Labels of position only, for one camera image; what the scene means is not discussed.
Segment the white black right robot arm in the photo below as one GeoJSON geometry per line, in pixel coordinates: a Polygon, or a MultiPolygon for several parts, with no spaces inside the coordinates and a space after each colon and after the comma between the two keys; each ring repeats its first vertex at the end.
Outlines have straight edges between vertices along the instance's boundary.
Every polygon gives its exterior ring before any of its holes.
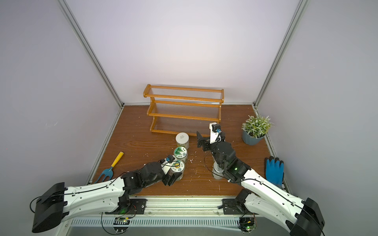
{"type": "Polygon", "coordinates": [[[220,177],[246,191],[241,205],[245,212],[259,214],[283,227],[291,236],[323,236],[325,220],[320,207],[311,198],[303,200],[267,181],[236,156],[224,133],[212,132],[204,138],[199,132],[197,146],[209,151],[222,170],[220,177]]]}

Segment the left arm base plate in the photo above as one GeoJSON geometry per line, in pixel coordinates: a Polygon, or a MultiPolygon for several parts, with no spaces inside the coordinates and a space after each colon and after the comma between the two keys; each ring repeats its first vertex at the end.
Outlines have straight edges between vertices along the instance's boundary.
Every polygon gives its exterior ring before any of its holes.
{"type": "Polygon", "coordinates": [[[113,211],[106,211],[105,214],[114,215],[143,215],[147,206],[147,199],[130,199],[128,203],[118,205],[113,211]]]}

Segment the metal can green label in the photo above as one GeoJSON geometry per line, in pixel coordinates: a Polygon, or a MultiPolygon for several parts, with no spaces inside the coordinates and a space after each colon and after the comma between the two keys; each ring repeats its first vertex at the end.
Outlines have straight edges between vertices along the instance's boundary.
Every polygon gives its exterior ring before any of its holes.
{"type": "Polygon", "coordinates": [[[216,180],[223,179],[223,177],[224,177],[223,172],[224,172],[224,170],[215,161],[214,164],[213,164],[213,169],[212,169],[213,178],[216,179],[216,180]]]}

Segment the sunflower seed jar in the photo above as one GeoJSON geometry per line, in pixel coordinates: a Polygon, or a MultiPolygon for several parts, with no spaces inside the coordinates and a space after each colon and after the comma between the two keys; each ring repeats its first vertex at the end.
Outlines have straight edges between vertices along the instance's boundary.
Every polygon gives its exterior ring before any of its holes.
{"type": "Polygon", "coordinates": [[[182,160],[176,160],[172,163],[172,167],[170,168],[170,174],[181,174],[176,181],[179,181],[183,178],[185,170],[185,163],[182,160]]]}

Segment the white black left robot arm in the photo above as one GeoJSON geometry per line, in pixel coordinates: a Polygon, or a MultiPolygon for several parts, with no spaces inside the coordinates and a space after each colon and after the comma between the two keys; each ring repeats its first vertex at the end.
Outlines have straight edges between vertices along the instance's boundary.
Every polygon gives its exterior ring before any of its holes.
{"type": "Polygon", "coordinates": [[[92,213],[127,214],[132,209],[131,195],[159,182],[173,185],[181,174],[170,174],[169,170],[179,166],[179,161],[160,160],[102,183],[71,187],[57,183],[34,199],[31,231],[42,233],[63,221],[92,213]]]}

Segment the white-lid seed jar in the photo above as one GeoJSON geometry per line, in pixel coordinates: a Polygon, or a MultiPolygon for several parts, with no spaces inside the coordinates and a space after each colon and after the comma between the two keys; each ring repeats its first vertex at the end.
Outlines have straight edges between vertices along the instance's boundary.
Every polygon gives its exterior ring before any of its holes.
{"type": "Polygon", "coordinates": [[[190,137],[185,132],[178,133],[175,140],[178,147],[184,147],[185,149],[190,147],[190,137]]]}

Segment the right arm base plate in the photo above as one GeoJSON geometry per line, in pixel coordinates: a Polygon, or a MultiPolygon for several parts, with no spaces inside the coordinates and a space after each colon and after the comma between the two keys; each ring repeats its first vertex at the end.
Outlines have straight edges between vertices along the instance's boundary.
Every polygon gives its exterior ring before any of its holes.
{"type": "Polygon", "coordinates": [[[251,214],[245,205],[246,198],[251,194],[251,191],[242,189],[235,198],[222,199],[222,204],[218,206],[218,209],[222,209],[225,215],[251,214]]]}

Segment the mimosa seed jar green label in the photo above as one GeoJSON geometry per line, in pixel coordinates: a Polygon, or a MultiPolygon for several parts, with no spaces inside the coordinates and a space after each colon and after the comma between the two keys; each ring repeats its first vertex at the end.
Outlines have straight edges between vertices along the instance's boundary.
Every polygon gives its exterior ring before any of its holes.
{"type": "Polygon", "coordinates": [[[177,159],[177,160],[180,160],[184,163],[186,163],[187,161],[187,157],[188,157],[188,151],[185,147],[182,147],[182,146],[179,146],[177,147],[174,152],[173,152],[173,156],[177,159]]]}

